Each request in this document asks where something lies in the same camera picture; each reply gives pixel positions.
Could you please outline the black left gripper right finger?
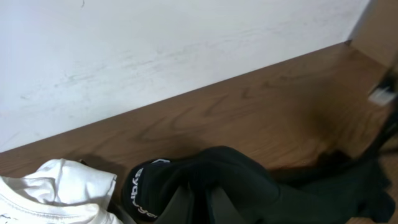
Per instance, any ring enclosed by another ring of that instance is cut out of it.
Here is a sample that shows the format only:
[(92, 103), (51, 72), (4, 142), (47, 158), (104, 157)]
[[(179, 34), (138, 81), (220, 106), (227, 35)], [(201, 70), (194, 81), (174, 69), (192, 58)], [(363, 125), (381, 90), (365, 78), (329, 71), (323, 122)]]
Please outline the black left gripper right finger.
[(206, 202), (211, 224), (246, 224), (221, 187), (207, 190)]

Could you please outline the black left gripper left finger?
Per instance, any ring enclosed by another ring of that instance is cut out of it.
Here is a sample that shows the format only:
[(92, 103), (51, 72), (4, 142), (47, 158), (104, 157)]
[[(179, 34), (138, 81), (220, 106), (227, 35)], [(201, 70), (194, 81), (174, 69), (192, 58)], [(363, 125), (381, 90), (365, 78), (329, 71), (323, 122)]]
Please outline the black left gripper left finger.
[(191, 224), (194, 201), (191, 189), (180, 186), (154, 224)]

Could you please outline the black t-shirt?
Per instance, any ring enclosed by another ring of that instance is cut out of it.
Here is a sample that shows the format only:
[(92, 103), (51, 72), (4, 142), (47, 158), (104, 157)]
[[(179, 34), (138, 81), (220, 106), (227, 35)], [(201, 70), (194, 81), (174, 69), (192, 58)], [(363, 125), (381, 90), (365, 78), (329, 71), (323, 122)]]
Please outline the black t-shirt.
[(135, 166), (121, 203), (135, 221), (154, 223), (180, 186), (195, 196), (191, 223), (210, 223), (206, 191), (215, 187), (226, 192), (246, 223), (346, 223), (357, 217), (386, 223), (396, 209), (377, 157), (352, 159), (338, 151), (314, 166), (271, 174), (226, 146)]

